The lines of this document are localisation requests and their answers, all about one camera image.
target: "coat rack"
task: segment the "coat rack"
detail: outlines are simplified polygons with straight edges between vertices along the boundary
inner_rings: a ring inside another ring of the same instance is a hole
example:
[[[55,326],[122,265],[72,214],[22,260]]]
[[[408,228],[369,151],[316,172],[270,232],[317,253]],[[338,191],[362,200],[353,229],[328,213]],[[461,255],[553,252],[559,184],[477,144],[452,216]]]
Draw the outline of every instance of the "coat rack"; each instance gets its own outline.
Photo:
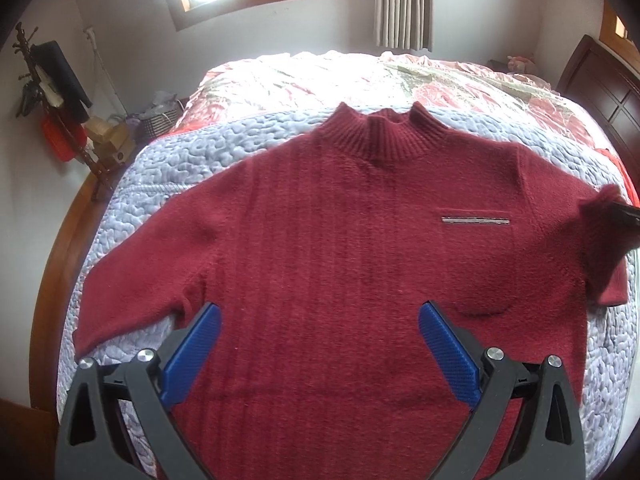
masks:
[[[36,63],[34,62],[33,57],[31,57],[30,47],[31,38],[33,38],[33,35],[37,32],[38,27],[34,29],[29,38],[26,37],[21,22],[18,22],[18,24],[15,26],[15,30],[17,32],[17,42],[13,44],[13,47],[15,49],[14,54],[18,54],[20,52],[24,57],[24,61],[29,69],[29,72],[27,74],[21,75],[18,80],[30,78],[30,81],[25,84],[22,90],[22,104],[20,106],[20,110],[16,114],[16,117],[19,115],[28,115],[37,104],[41,104],[44,112],[54,121],[68,145],[73,149],[76,155],[79,156],[80,159],[82,159],[82,161],[89,167],[89,170],[91,170],[91,172],[96,176],[97,182],[94,187],[94,192],[92,193],[92,200],[96,200],[100,186],[104,186],[106,189],[113,191],[113,187],[109,180],[110,171],[107,170],[99,161],[97,162],[93,160],[87,150],[85,150],[78,143],[78,140],[71,133],[71,131],[69,131],[69,129],[66,127],[66,124],[60,117],[59,110],[49,104],[44,95],[44,92],[42,91],[42,88],[40,87],[40,83],[42,82],[42,80],[40,79],[38,71],[36,70]]]

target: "curtain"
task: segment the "curtain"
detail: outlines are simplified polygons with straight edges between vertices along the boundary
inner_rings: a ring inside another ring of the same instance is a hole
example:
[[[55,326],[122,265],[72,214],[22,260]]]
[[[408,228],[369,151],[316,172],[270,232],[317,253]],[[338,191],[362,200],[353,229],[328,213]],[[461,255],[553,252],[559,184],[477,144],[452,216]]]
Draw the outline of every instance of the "curtain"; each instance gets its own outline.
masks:
[[[376,0],[379,46],[420,50],[431,41],[431,0]]]

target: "wooden bed frame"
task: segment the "wooden bed frame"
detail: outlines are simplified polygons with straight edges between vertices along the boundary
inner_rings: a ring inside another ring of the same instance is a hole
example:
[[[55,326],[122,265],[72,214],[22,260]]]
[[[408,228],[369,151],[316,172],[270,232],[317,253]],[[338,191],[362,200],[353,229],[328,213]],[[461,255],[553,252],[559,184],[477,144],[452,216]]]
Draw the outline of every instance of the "wooden bed frame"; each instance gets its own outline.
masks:
[[[640,189],[640,79],[584,36],[558,84],[558,91],[581,104],[613,143]],[[45,267],[31,330],[31,406],[56,413],[58,354],[71,293],[110,196],[92,202],[95,177],[82,185],[60,227]],[[635,478],[640,470],[640,428],[605,471],[603,480]]]

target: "ribbed collar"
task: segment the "ribbed collar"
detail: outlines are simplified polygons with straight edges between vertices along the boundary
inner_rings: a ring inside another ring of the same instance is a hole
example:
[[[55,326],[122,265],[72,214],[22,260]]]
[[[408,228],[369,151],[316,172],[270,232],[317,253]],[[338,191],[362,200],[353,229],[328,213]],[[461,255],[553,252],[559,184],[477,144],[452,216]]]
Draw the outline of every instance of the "ribbed collar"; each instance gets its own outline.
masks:
[[[451,129],[415,102],[399,114],[391,108],[364,115],[345,103],[317,130],[343,152],[379,162],[398,162],[433,151]]]

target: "woven basket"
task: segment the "woven basket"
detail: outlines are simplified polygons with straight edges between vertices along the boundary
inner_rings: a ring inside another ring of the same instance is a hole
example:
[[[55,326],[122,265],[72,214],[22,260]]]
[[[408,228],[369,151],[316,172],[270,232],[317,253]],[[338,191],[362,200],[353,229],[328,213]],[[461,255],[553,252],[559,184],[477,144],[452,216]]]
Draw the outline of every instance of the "woven basket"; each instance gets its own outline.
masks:
[[[152,140],[164,135],[175,126],[183,111],[182,103],[176,101],[173,110],[148,119],[142,119],[138,126],[136,137],[138,140]]]

